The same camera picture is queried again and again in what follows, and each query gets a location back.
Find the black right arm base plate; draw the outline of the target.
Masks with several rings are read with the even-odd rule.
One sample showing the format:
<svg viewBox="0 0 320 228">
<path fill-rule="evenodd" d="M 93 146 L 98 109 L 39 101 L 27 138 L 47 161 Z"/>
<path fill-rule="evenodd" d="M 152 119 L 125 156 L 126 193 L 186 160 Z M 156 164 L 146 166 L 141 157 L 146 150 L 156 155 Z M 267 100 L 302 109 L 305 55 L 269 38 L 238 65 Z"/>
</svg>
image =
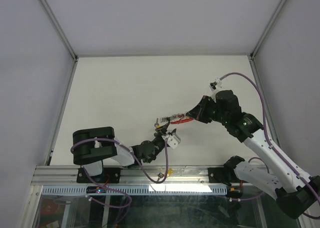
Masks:
<svg viewBox="0 0 320 228">
<path fill-rule="evenodd" d="M 222 183 L 231 186 L 232 183 L 240 181 L 233 170 L 225 167 L 209 167 L 207 171 L 209 183 Z"/>
</svg>

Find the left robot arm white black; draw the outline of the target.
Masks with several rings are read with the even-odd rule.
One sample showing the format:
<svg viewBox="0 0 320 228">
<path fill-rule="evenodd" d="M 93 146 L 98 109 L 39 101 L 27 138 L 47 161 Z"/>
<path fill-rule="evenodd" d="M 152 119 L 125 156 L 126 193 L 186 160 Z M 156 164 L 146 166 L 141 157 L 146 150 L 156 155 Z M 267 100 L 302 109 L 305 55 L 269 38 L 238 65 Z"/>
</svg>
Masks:
<svg viewBox="0 0 320 228">
<path fill-rule="evenodd" d="M 123 148 L 116 139 L 111 126 L 77 130 L 72 134 L 73 145 L 70 152 L 73 163 L 83 166 L 93 182 L 100 182 L 105 176 L 103 160 L 111 158 L 123 167 L 150 164 L 167 148 L 175 149 L 181 143 L 177 130 L 168 131 L 169 122 L 155 129 L 154 139 Z"/>
</svg>

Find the yellow tag key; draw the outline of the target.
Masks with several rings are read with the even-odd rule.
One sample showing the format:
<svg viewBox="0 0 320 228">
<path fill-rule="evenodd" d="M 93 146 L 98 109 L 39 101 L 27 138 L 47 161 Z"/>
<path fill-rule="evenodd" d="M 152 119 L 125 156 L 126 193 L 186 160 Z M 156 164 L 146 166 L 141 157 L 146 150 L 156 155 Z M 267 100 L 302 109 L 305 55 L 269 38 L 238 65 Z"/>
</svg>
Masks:
<svg viewBox="0 0 320 228">
<path fill-rule="evenodd" d="M 157 175 L 157 180 L 156 180 L 156 183 L 157 184 L 161 184 L 163 182 L 166 181 L 166 179 L 173 173 L 173 169 L 172 168 L 169 168 L 168 170 L 165 170 L 164 172 L 160 172 L 158 175 Z"/>
<path fill-rule="evenodd" d="M 155 128 L 159 128 L 159 127 L 160 127 L 159 118 L 156 119 L 156 121 L 155 121 L 155 123 L 154 123 L 154 127 L 155 127 Z"/>
</svg>

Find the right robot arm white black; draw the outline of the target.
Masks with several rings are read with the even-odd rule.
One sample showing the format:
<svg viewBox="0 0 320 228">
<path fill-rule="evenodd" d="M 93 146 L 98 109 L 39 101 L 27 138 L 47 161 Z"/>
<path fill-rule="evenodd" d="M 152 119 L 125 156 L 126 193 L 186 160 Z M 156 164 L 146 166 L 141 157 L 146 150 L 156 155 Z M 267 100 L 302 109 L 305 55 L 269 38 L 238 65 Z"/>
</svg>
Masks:
<svg viewBox="0 0 320 228">
<path fill-rule="evenodd" d="M 297 219 L 320 199 L 320 177 L 311 176 L 300 168 L 271 140 L 252 114 L 243 112 L 238 97 L 231 90 L 222 90 L 213 96 L 203 96 L 186 115 L 208 124 L 222 124 L 228 133 L 252 150 L 271 170 L 254 168 L 248 161 L 233 156 L 224 164 L 223 175 L 234 182 L 244 180 L 272 197 L 278 207 L 290 218 Z"/>
</svg>

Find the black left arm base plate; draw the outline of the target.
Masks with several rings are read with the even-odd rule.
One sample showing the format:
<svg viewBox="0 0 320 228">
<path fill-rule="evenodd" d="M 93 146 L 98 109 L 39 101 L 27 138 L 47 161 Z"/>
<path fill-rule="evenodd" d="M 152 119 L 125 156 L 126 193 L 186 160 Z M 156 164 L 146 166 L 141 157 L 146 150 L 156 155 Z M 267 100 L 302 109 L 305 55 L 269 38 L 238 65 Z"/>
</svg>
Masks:
<svg viewBox="0 0 320 228">
<path fill-rule="evenodd" d="M 121 170 L 118 167 L 104 167 L 101 174 L 92 176 L 91 178 L 99 184 L 118 184 L 120 182 Z M 78 169 L 76 182 L 78 184 L 91 183 L 83 167 Z"/>
</svg>

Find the metal keyring holder red handle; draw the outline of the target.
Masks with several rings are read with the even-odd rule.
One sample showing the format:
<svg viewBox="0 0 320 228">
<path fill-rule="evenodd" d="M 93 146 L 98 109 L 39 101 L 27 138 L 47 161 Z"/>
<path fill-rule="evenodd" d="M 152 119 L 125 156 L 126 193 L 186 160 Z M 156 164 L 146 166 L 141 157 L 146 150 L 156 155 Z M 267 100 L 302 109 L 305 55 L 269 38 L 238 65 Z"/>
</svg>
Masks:
<svg viewBox="0 0 320 228">
<path fill-rule="evenodd" d="M 171 116 L 165 116 L 159 118 L 159 123 L 166 123 L 170 122 L 172 125 L 179 125 L 183 123 L 188 123 L 193 121 L 194 119 L 187 116 L 185 113 L 178 113 L 178 114 L 173 114 Z"/>
</svg>

